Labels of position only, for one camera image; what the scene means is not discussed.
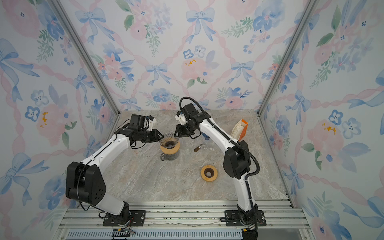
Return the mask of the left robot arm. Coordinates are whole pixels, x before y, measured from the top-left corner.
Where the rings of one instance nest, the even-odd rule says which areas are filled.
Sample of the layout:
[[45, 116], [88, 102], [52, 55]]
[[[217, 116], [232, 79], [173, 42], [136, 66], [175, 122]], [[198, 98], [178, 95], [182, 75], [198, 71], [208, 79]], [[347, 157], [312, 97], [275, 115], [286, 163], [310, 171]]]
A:
[[66, 197], [89, 204], [112, 217], [129, 216], [129, 204], [108, 193], [104, 172], [115, 158], [128, 148], [157, 143], [164, 138], [154, 128], [156, 119], [133, 114], [129, 122], [118, 128], [111, 139], [81, 162], [72, 162], [67, 168]]

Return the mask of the clear grey glass dripper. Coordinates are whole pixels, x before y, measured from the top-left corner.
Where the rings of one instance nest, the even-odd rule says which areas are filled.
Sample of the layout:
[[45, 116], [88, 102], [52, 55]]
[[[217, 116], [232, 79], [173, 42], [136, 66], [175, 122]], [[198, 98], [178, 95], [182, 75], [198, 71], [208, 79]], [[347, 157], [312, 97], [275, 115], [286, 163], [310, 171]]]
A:
[[164, 138], [159, 141], [161, 147], [165, 149], [173, 149], [179, 142], [179, 138], [174, 134], [168, 133], [164, 135]]

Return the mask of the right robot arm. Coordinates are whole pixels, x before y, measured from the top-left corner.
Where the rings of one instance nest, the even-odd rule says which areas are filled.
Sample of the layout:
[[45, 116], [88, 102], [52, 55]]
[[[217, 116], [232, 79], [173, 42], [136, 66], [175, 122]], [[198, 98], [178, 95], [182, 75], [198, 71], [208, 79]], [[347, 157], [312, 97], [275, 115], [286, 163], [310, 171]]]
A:
[[224, 153], [223, 169], [232, 178], [238, 197], [239, 218], [245, 226], [257, 226], [257, 207], [249, 177], [257, 175], [260, 165], [245, 141], [238, 141], [219, 127], [199, 104], [179, 105], [175, 136], [194, 138], [195, 131], [207, 135]]

